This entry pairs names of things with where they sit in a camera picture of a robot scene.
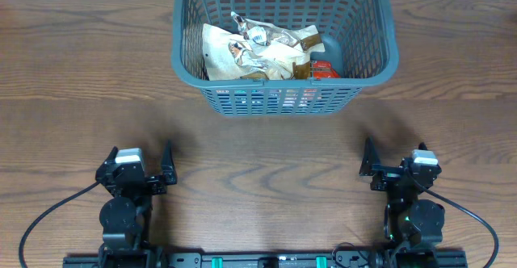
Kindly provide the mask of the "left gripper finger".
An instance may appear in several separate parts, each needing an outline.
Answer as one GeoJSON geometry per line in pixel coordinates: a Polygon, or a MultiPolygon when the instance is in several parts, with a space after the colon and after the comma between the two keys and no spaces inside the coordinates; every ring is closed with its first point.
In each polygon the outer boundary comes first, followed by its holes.
{"type": "Polygon", "coordinates": [[[105,179],[112,175],[113,170],[116,168],[116,155],[118,154],[119,149],[114,146],[107,156],[107,158],[103,161],[101,166],[95,172],[96,179],[105,179]]]}
{"type": "Polygon", "coordinates": [[[161,169],[166,185],[174,185],[177,183],[178,177],[172,157],[172,146],[169,140],[166,142],[166,146],[162,155],[161,169]]]}

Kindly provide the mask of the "San Remo spaghetti packet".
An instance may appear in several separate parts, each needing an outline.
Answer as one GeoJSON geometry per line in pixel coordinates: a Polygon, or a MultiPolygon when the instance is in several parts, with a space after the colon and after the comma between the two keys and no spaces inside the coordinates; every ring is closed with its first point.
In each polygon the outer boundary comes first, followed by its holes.
{"type": "Polygon", "coordinates": [[[329,61],[310,61],[310,73],[315,79],[340,78],[329,61]]]}

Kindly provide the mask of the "plain kraft paper pouch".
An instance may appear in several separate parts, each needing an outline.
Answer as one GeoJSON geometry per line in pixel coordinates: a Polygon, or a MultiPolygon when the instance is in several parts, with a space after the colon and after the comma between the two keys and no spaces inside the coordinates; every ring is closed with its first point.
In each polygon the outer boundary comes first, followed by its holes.
{"type": "Polygon", "coordinates": [[[245,65],[251,50],[239,34],[205,23],[202,29],[202,55],[210,81],[234,80],[254,72],[245,65]]]}

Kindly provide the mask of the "beige Pantree snack pouch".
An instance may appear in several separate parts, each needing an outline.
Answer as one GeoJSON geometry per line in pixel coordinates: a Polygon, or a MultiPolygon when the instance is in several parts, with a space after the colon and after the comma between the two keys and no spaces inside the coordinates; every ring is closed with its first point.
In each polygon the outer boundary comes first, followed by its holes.
{"type": "Polygon", "coordinates": [[[272,23],[247,19],[234,11],[230,15],[237,24],[239,34],[253,44],[266,47],[276,42],[306,53],[325,51],[322,38],[314,25],[289,30],[272,23]]]}

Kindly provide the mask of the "grey plastic lattice basket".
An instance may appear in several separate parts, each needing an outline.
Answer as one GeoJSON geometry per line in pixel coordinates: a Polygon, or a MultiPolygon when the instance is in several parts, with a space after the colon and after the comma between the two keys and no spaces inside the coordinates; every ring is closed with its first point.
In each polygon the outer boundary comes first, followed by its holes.
{"type": "Polygon", "coordinates": [[[363,88],[388,81],[399,62],[389,0],[174,0],[172,24],[175,73],[226,116],[335,113],[363,88]],[[210,78],[203,26],[236,32],[232,14],[289,30],[314,26],[325,49],[312,59],[329,62],[336,77],[210,78]]]}

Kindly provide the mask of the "Kleenex tissue multipack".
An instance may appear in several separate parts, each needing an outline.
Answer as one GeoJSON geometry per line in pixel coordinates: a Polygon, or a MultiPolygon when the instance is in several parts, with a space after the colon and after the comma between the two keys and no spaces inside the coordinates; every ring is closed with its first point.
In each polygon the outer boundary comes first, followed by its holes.
{"type": "Polygon", "coordinates": [[[234,107],[237,110],[245,110],[248,107],[259,110],[262,108],[276,109],[279,107],[307,107],[314,99],[316,89],[307,89],[300,92],[295,89],[272,89],[272,90],[216,90],[215,97],[219,100],[221,107],[229,110],[234,107]]]}

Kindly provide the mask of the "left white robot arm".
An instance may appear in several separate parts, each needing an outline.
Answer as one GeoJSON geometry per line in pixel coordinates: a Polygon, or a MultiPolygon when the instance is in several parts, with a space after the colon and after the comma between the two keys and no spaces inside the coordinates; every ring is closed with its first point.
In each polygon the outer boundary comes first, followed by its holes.
{"type": "Polygon", "coordinates": [[[161,173],[148,176],[141,149],[113,148],[96,170],[95,180],[112,195],[100,213],[101,267],[167,267],[162,247],[149,243],[153,197],[178,181],[171,143],[166,143],[161,173]]]}

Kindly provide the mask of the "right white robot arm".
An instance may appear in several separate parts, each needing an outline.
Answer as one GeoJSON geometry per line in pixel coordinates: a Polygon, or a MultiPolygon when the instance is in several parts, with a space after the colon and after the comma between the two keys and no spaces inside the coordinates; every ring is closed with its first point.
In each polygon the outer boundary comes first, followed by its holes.
{"type": "Polygon", "coordinates": [[[365,140],[359,175],[370,189],[386,193],[384,235],[389,241],[368,256],[370,267],[437,267],[435,246],[443,240],[444,207],[418,196],[441,173],[435,154],[421,143],[396,166],[382,165],[371,138],[365,140]]]}

